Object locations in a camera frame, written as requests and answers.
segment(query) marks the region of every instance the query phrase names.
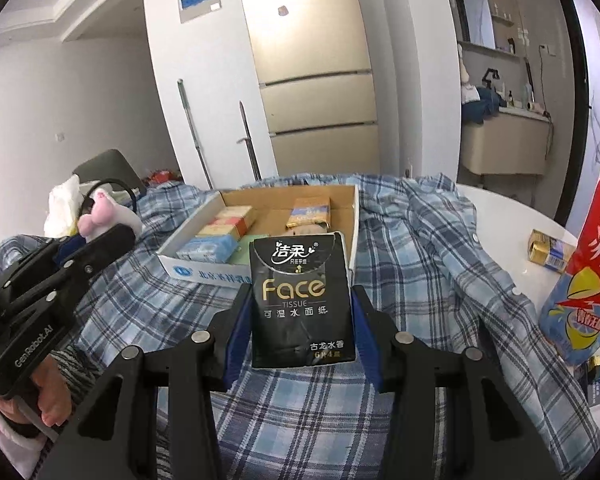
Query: wall shelf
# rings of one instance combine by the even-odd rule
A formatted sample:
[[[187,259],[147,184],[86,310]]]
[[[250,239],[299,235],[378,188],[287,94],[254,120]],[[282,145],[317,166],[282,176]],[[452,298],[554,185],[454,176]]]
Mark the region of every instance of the wall shelf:
[[[496,22],[502,23],[503,25],[507,25],[507,27],[513,27],[516,24],[511,20],[508,20],[507,18],[503,18],[502,16],[496,16],[495,14],[492,14],[491,18]]]
[[[497,48],[490,48],[488,46],[478,45],[475,43],[469,43],[468,41],[459,40],[458,44],[462,45],[462,48],[472,50],[474,52],[479,52],[480,54],[486,54],[487,56],[501,56],[507,57],[511,60],[520,60],[520,56],[518,56],[517,54],[505,52],[504,50],[498,50]]]

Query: tissue pack label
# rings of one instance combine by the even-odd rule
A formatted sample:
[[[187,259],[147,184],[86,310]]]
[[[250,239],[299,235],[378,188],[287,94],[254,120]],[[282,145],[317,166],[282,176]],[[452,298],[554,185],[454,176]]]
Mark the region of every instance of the tissue pack label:
[[[250,251],[253,367],[354,361],[342,234],[260,238]]]

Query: pink sleeve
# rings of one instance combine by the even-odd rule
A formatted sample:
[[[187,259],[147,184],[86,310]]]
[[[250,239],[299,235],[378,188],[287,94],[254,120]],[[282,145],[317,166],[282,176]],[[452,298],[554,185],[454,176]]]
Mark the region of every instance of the pink sleeve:
[[[45,446],[46,436],[25,438],[11,429],[0,413],[0,449],[23,478],[33,473],[40,452]]]

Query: wall outlet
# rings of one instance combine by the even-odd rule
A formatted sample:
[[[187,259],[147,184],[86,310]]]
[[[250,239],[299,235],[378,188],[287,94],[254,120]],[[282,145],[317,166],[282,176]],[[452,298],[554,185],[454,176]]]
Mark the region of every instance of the wall outlet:
[[[552,57],[557,56],[557,52],[555,50],[555,45],[547,44],[547,43],[541,43],[540,44],[540,50],[544,50],[549,56],[552,56]]]

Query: refrigerator door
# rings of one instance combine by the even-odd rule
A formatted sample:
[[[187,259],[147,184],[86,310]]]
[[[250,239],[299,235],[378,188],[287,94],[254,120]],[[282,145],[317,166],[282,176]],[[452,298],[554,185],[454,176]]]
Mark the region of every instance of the refrigerator door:
[[[271,133],[377,119],[371,74],[291,81],[264,87],[261,94]]]
[[[378,126],[342,126],[271,138],[280,176],[380,173]]]
[[[260,83],[370,70],[358,0],[242,0]]]

